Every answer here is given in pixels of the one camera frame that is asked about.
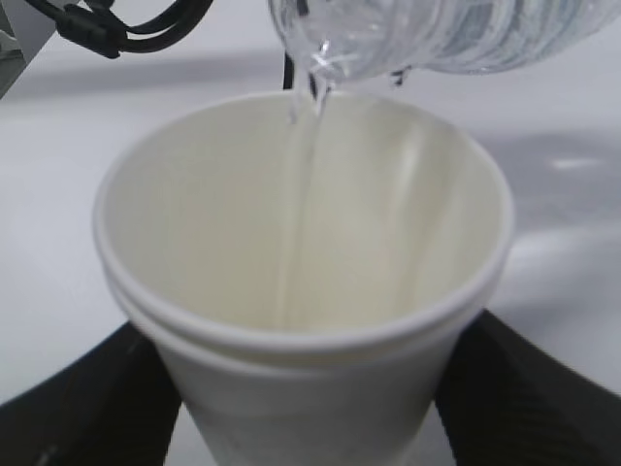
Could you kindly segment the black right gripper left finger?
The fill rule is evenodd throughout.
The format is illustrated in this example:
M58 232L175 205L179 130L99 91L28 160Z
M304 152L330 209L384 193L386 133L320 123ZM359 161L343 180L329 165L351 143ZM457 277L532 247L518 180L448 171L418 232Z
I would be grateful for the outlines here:
M162 465L181 405L154 345L126 323L1 407L4 465Z

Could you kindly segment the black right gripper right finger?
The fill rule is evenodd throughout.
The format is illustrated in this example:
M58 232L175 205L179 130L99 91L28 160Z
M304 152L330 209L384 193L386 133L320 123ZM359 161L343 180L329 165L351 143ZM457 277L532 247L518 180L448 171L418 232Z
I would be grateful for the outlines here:
M620 398L483 312L435 402L459 465L617 465Z

